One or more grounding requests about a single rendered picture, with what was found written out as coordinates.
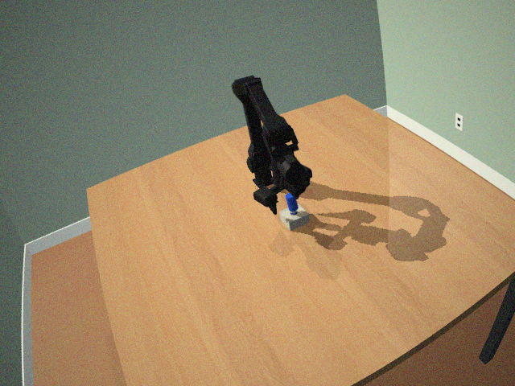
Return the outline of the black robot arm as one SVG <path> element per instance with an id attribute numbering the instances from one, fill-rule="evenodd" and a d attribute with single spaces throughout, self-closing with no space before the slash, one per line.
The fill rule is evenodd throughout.
<path id="1" fill-rule="evenodd" d="M 294 152 L 299 150 L 294 130 L 284 117 L 274 111 L 263 89 L 261 78 L 251 75 L 235 80 L 232 90 L 244 105 L 251 141 L 246 162 L 251 173 L 255 175 L 253 182 L 258 188 L 273 184 L 269 170 L 272 165 L 282 174 L 279 188 L 285 188 L 292 196 L 299 197 L 310 185 L 310 174 L 305 172 L 294 156 Z M 290 141 L 292 144 L 287 145 Z"/>

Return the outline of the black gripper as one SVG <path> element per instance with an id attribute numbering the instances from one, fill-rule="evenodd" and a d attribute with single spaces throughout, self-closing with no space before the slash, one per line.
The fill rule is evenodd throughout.
<path id="1" fill-rule="evenodd" d="M 311 178 L 312 177 L 311 168 L 304 166 L 303 164 L 301 164 L 301 165 L 304 167 L 305 172 L 310 174 L 310 178 Z M 256 201 L 258 201 L 260 204 L 264 205 L 265 207 L 269 207 L 270 210 L 275 215 L 277 215 L 277 206 L 276 206 L 276 203 L 278 202 L 277 201 L 277 199 L 278 199 L 277 193 L 284 190 L 285 188 L 284 189 L 279 188 L 279 181 L 280 181 L 280 178 L 282 175 L 281 172 L 279 171 L 279 169 L 275 169 L 271 165 L 271 166 L 269 166 L 269 170 L 271 170 L 273 172 L 273 177 L 270 178 L 270 181 L 272 183 L 274 183 L 274 186 L 271 187 L 270 189 L 265 186 L 259 188 L 258 190 L 256 190 L 253 193 L 253 198 Z"/>

